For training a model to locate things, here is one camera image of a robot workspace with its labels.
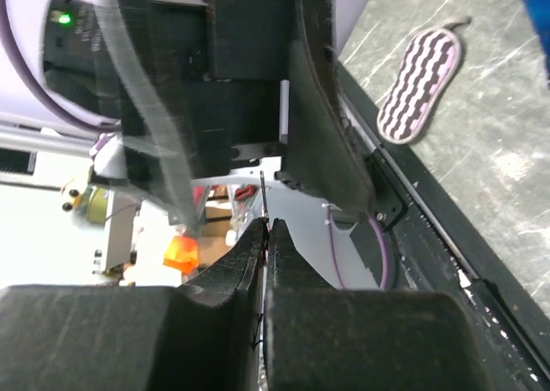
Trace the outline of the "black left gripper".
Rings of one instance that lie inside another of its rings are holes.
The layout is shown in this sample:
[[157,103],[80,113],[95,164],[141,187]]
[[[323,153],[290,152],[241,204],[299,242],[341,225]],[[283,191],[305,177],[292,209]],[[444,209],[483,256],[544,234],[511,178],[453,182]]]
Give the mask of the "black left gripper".
[[120,133],[130,180],[161,169],[187,231],[198,230],[193,175],[281,154],[288,47],[277,179],[342,211],[373,212],[374,185],[339,100],[333,0],[97,2],[49,0],[46,86]]

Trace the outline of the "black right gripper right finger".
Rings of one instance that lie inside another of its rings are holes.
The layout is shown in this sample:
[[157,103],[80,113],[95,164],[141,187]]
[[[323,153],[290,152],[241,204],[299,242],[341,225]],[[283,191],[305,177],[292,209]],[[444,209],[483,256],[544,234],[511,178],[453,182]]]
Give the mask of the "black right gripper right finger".
[[487,390],[467,317],[441,293],[336,290],[272,226],[264,316],[272,390]]

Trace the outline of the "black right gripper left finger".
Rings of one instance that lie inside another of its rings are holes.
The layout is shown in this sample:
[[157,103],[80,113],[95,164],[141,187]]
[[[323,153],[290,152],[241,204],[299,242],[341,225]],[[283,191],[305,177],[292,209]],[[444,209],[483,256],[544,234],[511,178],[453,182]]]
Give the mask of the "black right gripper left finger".
[[179,287],[1,292],[4,390],[255,390],[266,226]]

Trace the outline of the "small silver key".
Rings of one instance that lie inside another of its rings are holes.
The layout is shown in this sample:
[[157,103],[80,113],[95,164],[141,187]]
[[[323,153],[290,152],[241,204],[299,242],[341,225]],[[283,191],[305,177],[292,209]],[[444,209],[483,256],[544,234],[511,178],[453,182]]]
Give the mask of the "small silver key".
[[271,224],[269,219],[269,212],[268,212],[268,205],[267,205],[267,195],[266,195],[266,180],[265,180],[265,174],[262,171],[260,171],[260,190],[261,190],[261,197],[262,197],[262,217],[264,220],[264,223],[266,225],[267,231],[271,232]]

